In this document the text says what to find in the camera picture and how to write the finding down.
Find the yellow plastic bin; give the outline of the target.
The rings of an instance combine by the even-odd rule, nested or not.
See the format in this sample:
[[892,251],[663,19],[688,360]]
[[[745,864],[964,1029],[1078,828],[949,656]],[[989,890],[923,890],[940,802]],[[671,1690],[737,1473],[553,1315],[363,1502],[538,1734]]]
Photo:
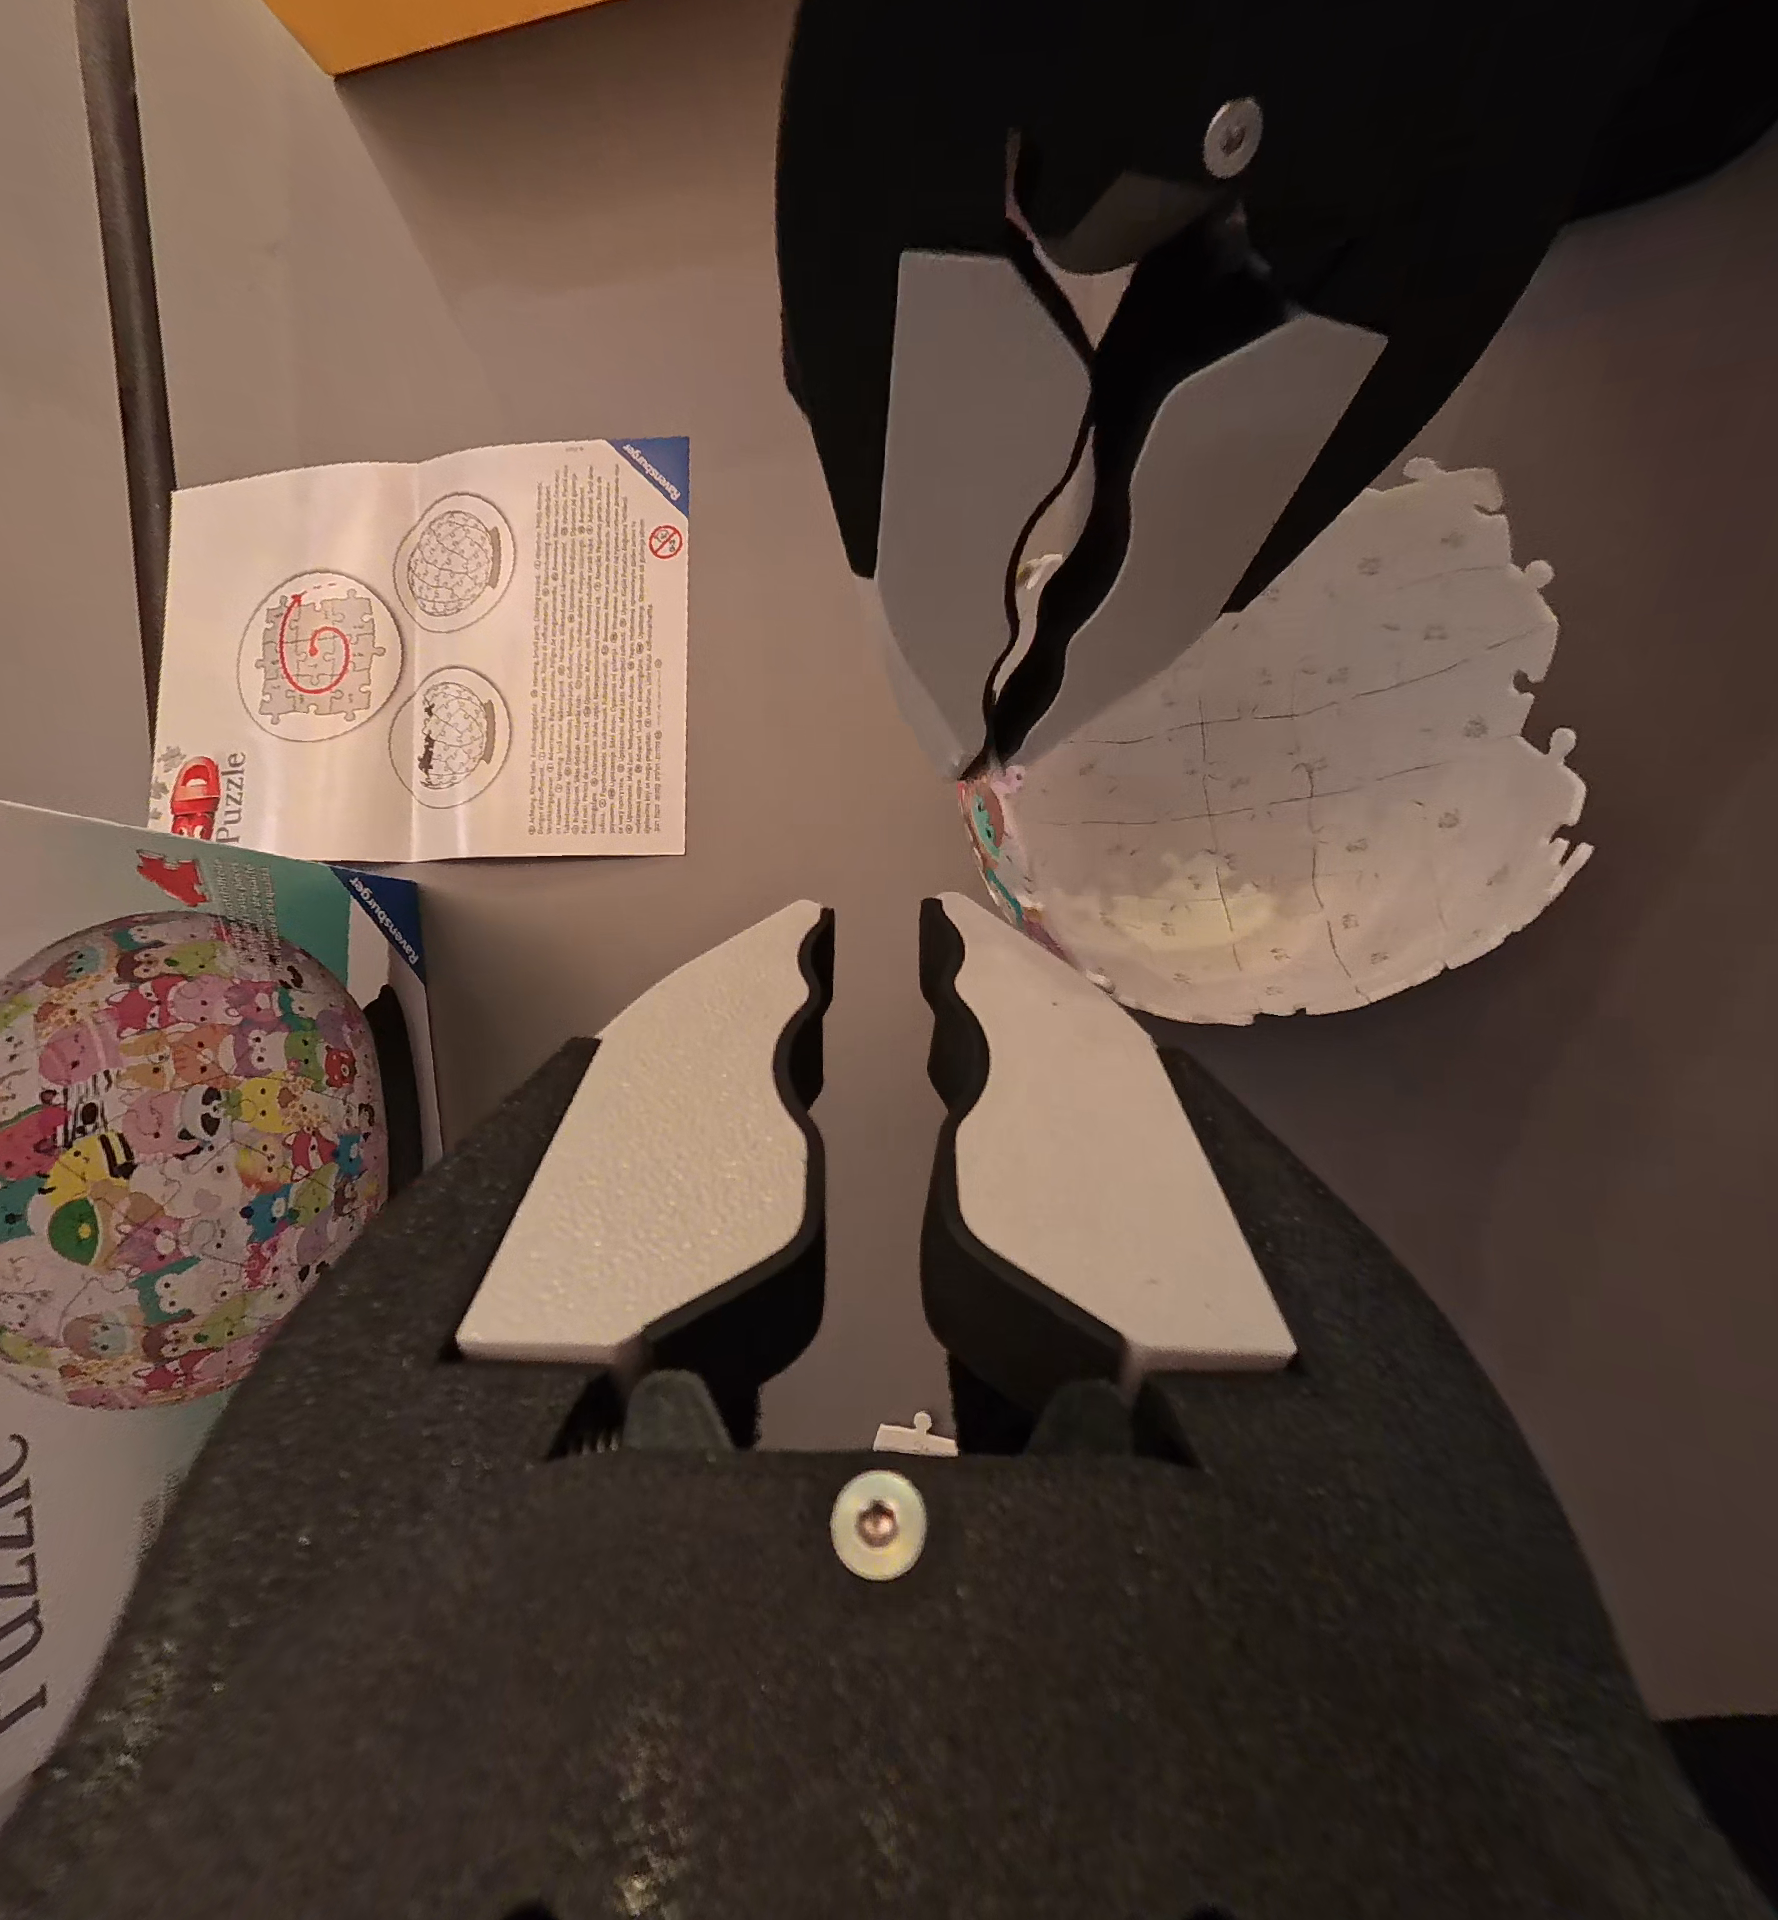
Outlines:
[[270,9],[332,82],[556,16],[553,0],[270,0]]

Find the white instruction leaflet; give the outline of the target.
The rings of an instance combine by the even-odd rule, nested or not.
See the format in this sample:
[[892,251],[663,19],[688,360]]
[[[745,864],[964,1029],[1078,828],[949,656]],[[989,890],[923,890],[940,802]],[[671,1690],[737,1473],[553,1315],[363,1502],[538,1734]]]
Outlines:
[[684,856],[688,442],[172,498],[154,829],[305,860]]

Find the partly built puzzle ball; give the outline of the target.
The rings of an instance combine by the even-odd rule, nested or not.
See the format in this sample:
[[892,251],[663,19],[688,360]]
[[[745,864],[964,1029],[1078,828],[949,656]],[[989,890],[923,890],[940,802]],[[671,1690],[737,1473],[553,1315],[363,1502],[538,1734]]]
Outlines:
[[1408,460],[1078,737],[956,784],[994,908],[1136,1014],[1353,1014],[1495,952],[1593,860],[1526,739],[1552,560],[1491,466]]

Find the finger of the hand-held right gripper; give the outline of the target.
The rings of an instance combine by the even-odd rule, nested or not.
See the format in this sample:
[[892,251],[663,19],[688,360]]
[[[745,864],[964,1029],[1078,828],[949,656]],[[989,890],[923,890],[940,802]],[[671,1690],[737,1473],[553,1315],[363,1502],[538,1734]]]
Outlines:
[[900,251],[869,595],[897,705],[964,779],[1087,511],[1087,330],[1036,250]]
[[1085,550],[1036,595],[1033,644],[994,709],[998,758],[1050,755],[1225,614],[1384,347],[1292,313],[1162,400],[1124,489],[1094,489]]

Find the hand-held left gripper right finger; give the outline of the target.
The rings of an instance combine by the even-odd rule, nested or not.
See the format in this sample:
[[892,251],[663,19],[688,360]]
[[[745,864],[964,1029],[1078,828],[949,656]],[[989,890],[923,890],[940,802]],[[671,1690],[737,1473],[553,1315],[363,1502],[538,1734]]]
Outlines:
[[1127,1450],[1193,1386],[1297,1383],[1162,1042],[968,897],[923,900],[923,996],[923,1312],[956,1450]]

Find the colourful puzzle box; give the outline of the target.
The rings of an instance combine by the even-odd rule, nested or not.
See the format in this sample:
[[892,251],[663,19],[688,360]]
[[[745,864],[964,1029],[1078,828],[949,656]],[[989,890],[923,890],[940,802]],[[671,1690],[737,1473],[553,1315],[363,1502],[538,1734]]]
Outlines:
[[0,1821],[232,1386],[435,1157],[417,880],[0,802]]

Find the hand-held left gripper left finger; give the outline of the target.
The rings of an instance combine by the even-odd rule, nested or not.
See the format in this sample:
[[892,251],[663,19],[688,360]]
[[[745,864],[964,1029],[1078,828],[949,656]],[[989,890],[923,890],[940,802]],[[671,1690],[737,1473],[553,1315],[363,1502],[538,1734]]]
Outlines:
[[729,1439],[753,1443],[761,1386],[827,1309],[810,1103],[831,936],[831,908],[791,900],[599,1035],[463,1315],[463,1356],[695,1375]]

